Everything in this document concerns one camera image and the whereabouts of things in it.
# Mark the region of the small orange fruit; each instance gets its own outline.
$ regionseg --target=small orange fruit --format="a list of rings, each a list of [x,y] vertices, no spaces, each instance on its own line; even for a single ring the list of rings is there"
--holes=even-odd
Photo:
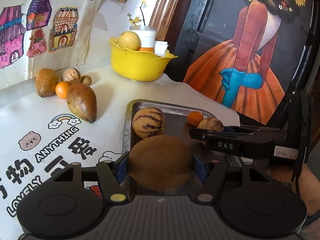
[[[188,115],[188,122],[193,126],[198,126],[203,120],[203,115],[199,112],[193,111]]]
[[[62,81],[62,82],[59,82],[57,85],[56,85],[56,94],[58,97],[62,98],[62,99],[66,99],[67,98],[67,92],[70,88],[70,85],[65,82],[65,81]]]

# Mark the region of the jar lid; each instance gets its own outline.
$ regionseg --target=jar lid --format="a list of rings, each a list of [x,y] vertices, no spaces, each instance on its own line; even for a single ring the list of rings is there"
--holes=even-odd
[[[144,25],[132,25],[130,26],[130,31],[134,30],[141,30],[141,31],[156,31],[156,28],[151,26],[144,26]]]

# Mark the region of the purple house drawing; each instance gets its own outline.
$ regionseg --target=purple house drawing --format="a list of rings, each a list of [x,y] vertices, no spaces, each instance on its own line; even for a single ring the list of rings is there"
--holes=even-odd
[[[27,13],[27,31],[47,26],[51,12],[49,0],[32,0]]]
[[[11,65],[23,55],[26,29],[21,18],[21,5],[5,7],[0,15],[0,68]]]

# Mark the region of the tray rim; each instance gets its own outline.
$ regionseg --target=tray rim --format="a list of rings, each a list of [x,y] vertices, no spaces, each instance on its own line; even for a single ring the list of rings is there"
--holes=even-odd
[[[123,135],[123,140],[122,140],[122,154],[124,154],[127,151],[130,151],[130,145],[127,145],[127,141],[130,141],[130,134],[131,134],[131,125],[132,125],[132,108],[136,103],[140,102],[148,102],[148,103],[157,103],[161,105],[167,105],[167,106],[178,106],[180,108],[185,108],[188,110],[193,110],[193,111],[201,111],[209,116],[214,116],[214,114],[210,113],[209,111],[200,109],[200,108],[194,108],[194,107],[189,107],[189,106],[181,106],[181,105],[175,105],[175,104],[170,104],[170,103],[165,103],[165,102],[159,102],[159,101],[153,101],[153,100],[147,100],[147,99],[135,99],[130,101],[127,104],[127,109],[125,113],[125,122],[124,122],[124,135]]]

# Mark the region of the orange skirt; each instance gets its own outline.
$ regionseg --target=orange skirt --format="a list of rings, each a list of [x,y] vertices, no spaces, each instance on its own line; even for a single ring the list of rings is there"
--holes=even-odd
[[[221,103],[224,91],[219,72],[225,68],[233,68],[238,49],[232,40],[222,42],[209,49],[189,68],[184,82],[201,94]],[[260,56],[250,58],[246,73],[257,73]],[[241,86],[232,105],[232,109],[258,122],[266,124],[284,96],[284,91],[269,68],[263,86],[251,89]]]

